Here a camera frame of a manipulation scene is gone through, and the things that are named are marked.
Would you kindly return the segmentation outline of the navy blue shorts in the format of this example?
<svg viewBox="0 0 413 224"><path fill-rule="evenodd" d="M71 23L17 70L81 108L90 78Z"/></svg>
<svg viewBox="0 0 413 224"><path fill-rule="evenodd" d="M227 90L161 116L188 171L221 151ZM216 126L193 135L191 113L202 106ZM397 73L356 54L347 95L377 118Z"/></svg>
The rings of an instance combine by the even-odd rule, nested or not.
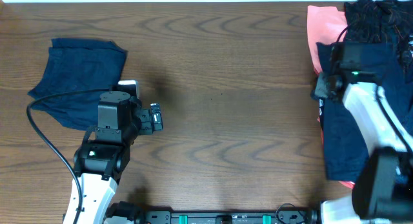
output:
<svg viewBox="0 0 413 224"><path fill-rule="evenodd" d="M361 44L361 67L381 79L389 105L406 131L412 133L412 74L405 78L390 45ZM329 180L355 182L368 160L363 136L351 113L341 104L319 98L323 149Z"/></svg>

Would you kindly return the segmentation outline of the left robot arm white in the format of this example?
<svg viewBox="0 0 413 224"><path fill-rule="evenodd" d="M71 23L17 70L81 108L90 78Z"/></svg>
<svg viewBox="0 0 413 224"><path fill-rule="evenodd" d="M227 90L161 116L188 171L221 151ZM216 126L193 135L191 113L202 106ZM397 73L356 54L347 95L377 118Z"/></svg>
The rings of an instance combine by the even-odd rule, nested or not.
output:
<svg viewBox="0 0 413 224"><path fill-rule="evenodd" d="M138 136L163 129L161 107L143 109L135 92L101 94L97 126L86 131L74 155L72 193L64 223L144 223L145 213L131 203L112 203Z"/></svg>

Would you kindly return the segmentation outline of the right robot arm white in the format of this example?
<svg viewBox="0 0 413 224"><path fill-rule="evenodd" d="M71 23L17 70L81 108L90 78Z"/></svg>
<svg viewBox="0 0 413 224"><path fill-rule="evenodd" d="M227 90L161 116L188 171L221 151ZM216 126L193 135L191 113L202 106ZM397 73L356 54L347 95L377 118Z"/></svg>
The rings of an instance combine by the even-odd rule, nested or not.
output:
<svg viewBox="0 0 413 224"><path fill-rule="evenodd" d="M375 75L321 73L314 93L342 102L355 119L369 154L351 194L321 203L319 223L412 221L412 136L391 109Z"/></svg>

